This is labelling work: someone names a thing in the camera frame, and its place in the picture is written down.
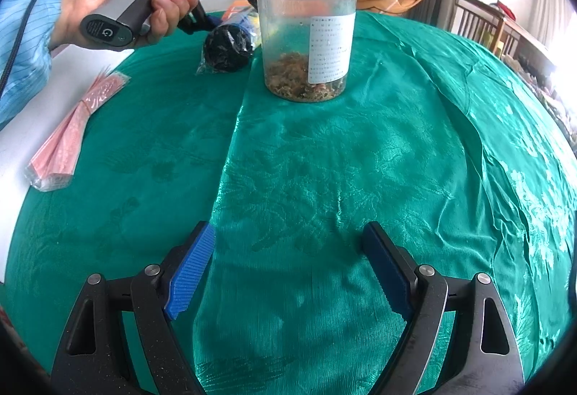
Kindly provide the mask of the blue striped sleeve forearm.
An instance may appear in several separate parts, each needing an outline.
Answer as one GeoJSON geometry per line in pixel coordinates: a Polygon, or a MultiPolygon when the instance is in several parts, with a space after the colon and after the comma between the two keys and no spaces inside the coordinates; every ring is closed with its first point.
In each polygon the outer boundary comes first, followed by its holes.
{"type": "MultiPolygon", "coordinates": [[[[5,66],[31,0],[1,0],[1,65],[5,66]]],[[[62,0],[37,0],[1,95],[1,124],[15,118],[47,84],[51,71],[49,42],[61,14],[62,0]]]]}

